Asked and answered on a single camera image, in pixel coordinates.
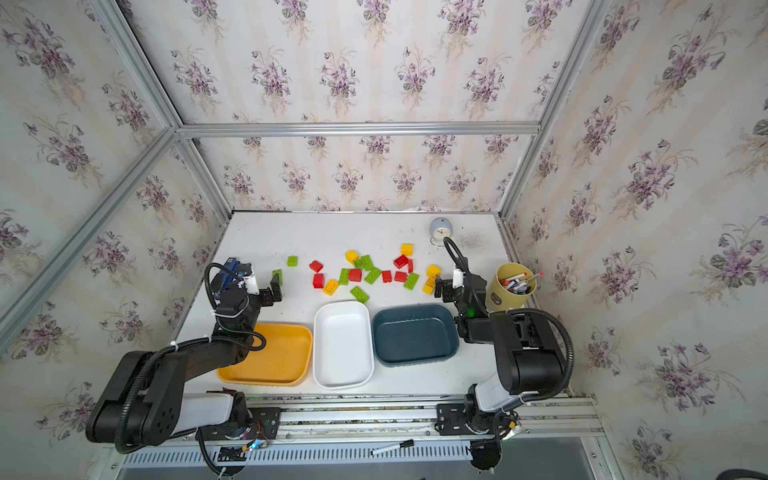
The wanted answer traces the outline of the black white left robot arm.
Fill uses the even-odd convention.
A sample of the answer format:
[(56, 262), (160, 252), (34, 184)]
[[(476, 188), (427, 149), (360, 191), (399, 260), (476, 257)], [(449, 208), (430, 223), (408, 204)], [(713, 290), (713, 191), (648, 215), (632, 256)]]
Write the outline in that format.
[(267, 339), (255, 327), (261, 310), (281, 301), (281, 276), (273, 274), (261, 288), (249, 265), (231, 269), (212, 262), (205, 269), (217, 272), (203, 278), (214, 319), (211, 333), (125, 354), (86, 422), (89, 442), (129, 454), (204, 428), (243, 433), (253, 425), (243, 393), (193, 394), (185, 386), (265, 349)]

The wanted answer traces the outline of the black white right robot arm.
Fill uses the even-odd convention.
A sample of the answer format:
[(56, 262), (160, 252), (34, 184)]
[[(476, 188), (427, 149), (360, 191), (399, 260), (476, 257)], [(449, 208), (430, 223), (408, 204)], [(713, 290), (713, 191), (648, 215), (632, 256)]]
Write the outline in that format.
[(473, 435), (470, 463), (490, 471), (502, 459), (503, 441), (520, 428), (518, 408), (551, 399), (569, 385), (575, 349), (558, 317), (527, 306), (538, 275), (507, 264), (486, 282), (471, 272), (451, 238), (442, 243), (455, 269), (450, 280), (434, 279), (434, 295), (454, 305), (460, 340), (492, 346), (495, 371), (471, 385), (462, 403), (439, 405), (436, 428), (448, 436)]

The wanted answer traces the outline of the black marker pen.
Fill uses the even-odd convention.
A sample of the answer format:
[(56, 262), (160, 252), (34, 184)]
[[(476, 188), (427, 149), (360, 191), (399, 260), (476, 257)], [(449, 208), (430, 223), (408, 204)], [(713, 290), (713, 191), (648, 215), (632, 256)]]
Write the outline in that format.
[(383, 455), (385, 453), (389, 453), (389, 452), (393, 452), (393, 451), (397, 451), (397, 450), (401, 450), (401, 449), (411, 448), (414, 445), (415, 445), (415, 441), (413, 439), (409, 439), (409, 440), (405, 440), (405, 441), (402, 441), (402, 442), (399, 442), (399, 443), (396, 443), (396, 444), (387, 445), (387, 446), (383, 446), (383, 447), (378, 447), (378, 448), (372, 449), (369, 452), (369, 454), (371, 456), (379, 456), (379, 455)]

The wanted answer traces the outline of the white plastic tray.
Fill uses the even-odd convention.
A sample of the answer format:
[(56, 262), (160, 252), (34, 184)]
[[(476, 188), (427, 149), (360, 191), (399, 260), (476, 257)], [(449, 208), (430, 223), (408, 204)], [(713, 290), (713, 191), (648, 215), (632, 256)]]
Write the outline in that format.
[(371, 318), (358, 301), (334, 302), (315, 314), (313, 379), (325, 390), (357, 388), (373, 376)]

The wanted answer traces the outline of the yellow pen cup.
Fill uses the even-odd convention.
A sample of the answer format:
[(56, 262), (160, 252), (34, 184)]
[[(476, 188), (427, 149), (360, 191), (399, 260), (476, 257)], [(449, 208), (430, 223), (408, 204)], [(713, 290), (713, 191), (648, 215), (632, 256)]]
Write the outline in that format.
[(486, 308), (501, 312), (523, 308), (537, 291), (543, 275), (518, 263), (501, 265), (489, 283)]

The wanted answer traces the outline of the small white alarm clock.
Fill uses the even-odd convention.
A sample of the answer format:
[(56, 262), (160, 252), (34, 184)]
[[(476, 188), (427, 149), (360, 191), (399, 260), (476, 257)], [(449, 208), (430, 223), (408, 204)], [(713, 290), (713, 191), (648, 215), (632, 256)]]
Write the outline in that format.
[(453, 225), (448, 218), (438, 217), (432, 220), (429, 226), (430, 243), (439, 247), (444, 245), (444, 239), (453, 234)]

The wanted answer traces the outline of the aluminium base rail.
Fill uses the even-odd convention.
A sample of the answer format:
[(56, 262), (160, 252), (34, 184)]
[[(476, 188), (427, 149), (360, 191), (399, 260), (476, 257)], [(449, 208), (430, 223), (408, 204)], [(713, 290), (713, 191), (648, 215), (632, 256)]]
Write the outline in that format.
[[(457, 396), (256, 396), (247, 405), (254, 423), (243, 433), (204, 428), (208, 458), (220, 469), (458, 460), (470, 463), (473, 435), (443, 435), (437, 428), (441, 404)], [(575, 442), (594, 479), (618, 479), (594, 402), (559, 395), (518, 408), (520, 428), (502, 443), (502, 459), (490, 472), (510, 464), (527, 441)], [(379, 456), (372, 449), (413, 439), (415, 445)]]

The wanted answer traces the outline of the yellow flat lego brick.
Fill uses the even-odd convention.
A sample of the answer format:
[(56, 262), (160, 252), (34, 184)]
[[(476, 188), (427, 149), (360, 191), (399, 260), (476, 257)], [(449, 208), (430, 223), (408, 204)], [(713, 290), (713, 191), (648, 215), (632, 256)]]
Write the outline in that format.
[(423, 292), (427, 295), (433, 295), (436, 287), (436, 281), (434, 278), (428, 278), (424, 287)]

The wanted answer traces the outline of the dark teal plastic tray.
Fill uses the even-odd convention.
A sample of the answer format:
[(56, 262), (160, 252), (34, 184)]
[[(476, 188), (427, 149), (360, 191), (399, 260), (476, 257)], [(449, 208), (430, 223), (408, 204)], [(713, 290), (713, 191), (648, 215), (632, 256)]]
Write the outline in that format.
[(437, 304), (381, 310), (372, 320), (372, 341), (374, 355), (387, 367), (440, 362), (459, 349), (453, 315)]

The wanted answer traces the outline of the yellow plastic tray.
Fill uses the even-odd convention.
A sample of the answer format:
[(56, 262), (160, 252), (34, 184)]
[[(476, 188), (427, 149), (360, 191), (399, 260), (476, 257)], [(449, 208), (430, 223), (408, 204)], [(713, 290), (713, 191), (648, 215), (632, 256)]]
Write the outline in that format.
[(313, 350), (312, 332), (305, 326), (283, 323), (258, 324), (256, 333), (267, 344), (240, 363), (216, 371), (229, 384), (292, 387), (306, 376)]

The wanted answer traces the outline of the blue stapler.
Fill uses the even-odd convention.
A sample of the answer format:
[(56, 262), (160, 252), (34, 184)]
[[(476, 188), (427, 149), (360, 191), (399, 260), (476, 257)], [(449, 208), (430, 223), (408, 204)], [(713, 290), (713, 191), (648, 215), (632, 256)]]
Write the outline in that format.
[(236, 257), (229, 257), (224, 263), (226, 271), (220, 270), (217, 276), (220, 278), (220, 286), (218, 287), (218, 293), (221, 294), (226, 291), (233, 282), (236, 281), (236, 274), (240, 261)]

